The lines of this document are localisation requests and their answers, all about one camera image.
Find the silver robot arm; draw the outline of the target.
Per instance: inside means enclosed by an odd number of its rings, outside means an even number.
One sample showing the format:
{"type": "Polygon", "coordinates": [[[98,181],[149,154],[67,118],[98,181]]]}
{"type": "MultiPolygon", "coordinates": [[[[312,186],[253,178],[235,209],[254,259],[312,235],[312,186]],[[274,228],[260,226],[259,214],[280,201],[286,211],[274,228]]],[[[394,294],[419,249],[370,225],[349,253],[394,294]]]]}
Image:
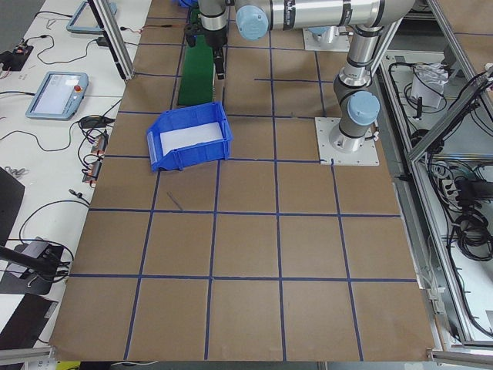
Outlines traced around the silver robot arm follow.
{"type": "Polygon", "coordinates": [[[354,30],[344,67],[334,80],[342,117],[330,132],[331,146],[354,153],[380,111],[377,98],[367,91],[370,65],[384,28],[402,19],[412,1],[235,1],[236,27],[244,39],[256,41],[274,29],[289,31],[324,26],[354,30]]]}

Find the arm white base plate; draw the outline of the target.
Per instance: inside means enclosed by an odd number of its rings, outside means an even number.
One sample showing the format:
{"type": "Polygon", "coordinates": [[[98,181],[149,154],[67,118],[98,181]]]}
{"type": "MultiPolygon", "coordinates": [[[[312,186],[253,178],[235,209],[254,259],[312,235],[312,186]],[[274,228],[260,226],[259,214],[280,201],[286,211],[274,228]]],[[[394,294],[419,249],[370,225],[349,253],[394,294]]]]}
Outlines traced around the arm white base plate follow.
{"type": "Polygon", "coordinates": [[[375,167],[380,164],[371,129],[361,138],[346,137],[338,117],[316,117],[319,161],[323,165],[375,167]]]}
{"type": "Polygon", "coordinates": [[[304,48],[309,51],[348,52],[353,32],[344,26],[303,29],[304,48]]]}

